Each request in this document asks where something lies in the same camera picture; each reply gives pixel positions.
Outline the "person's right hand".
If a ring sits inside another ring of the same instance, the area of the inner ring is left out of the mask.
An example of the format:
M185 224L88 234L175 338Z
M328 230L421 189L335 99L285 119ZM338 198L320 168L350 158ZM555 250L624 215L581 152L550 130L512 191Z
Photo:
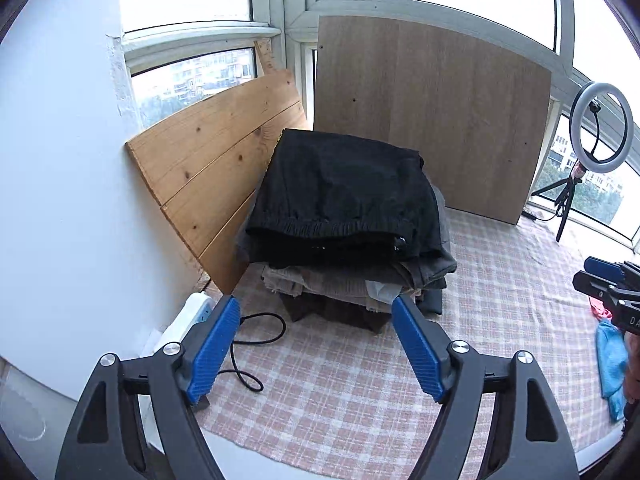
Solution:
M624 378L624 393L629 403L640 400L640 338L627 332L625 344L628 351L628 361Z

